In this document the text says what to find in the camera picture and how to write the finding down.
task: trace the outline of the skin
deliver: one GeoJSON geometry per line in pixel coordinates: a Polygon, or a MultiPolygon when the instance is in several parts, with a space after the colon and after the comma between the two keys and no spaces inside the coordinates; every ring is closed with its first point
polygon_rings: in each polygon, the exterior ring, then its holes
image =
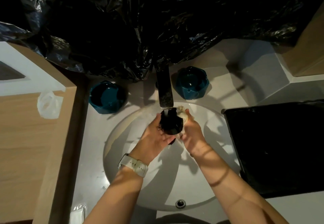
{"type": "MultiPolygon", "coordinates": [[[[288,224],[210,147],[200,125],[194,121],[188,109],[186,113],[189,120],[181,140],[196,160],[231,224],[288,224]]],[[[159,130],[160,119],[161,115],[157,114],[129,156],[149,165],[175,138],[159,130]]],[[[128,224],[142,184],[142,177],[128,167],[122,167],[84,223],[128,224]]]]}

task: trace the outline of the round sink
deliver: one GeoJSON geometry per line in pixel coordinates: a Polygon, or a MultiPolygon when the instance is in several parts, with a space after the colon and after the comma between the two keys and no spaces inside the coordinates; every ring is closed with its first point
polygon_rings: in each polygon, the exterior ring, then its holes
{"type": "MultiPolygon", "coordinates": [[[[190,110],[200,124],[206,141],[239,173],[240,167],[228,132],[225,119],[216,112],[202,106],[175,102],[174,107],[183,106],[190,110]]],[[[103,154],[107,179],[111,182],[121,157],[130,152],[139,141],[144,129],[161,112],[156,103],[127,116],[109,135],[103,154]]],[[[143,207],[175,211],[176,202],[184,200],[186,207],[193,208],[214,198],[213,191],[182,142],[176,140],[168,145],[149,165],[137,204],[143,207]]]]}

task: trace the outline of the faucet spout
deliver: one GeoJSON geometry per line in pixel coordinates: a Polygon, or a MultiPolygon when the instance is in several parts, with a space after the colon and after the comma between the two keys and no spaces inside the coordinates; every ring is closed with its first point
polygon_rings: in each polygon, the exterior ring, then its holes
{"type": "Polygon", "coordinates": [[[169,66],[163,66],[156,69],[157,85],[159,91],[160,107],[162,109],[173,108],[173,95],[170,81],[169,66]]]}

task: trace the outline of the wristwatch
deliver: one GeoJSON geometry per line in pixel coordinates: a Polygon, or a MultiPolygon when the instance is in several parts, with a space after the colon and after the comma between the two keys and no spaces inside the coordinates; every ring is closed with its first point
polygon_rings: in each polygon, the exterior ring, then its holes
{"type": "Polygon", "coordinates": [[[145,177],[146,172],[148,171],[148,166],[145,165],[143,162],[141,162],[140,160],[136,160],[130,156],[128,156],[128,153],[125,153],[125,155],[123,155],[123,157],[121,158],[119,164],[118,164],[118,168],[120,169],[120,167],[122,165],[125,165],[126,167],[132,169],[136,174],[138,174],[141,177],[145,177]]]}

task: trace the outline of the teal ashtray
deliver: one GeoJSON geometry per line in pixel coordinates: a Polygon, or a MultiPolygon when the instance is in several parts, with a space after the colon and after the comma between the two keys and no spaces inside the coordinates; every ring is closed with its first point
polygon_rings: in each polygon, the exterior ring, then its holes
{"type": "Polygon", "coordinates": [[[189,66],[180,70],[175,90],[187,100],[202,98],[209,85],[207,74],[204,70],[189,66]]]}
{"type": "Polygon", "coordinates": [[[99,114],[113,114],[126,101],[125,90],[114,83],[103,81],[91,88],[89,103],[99,114]]]}

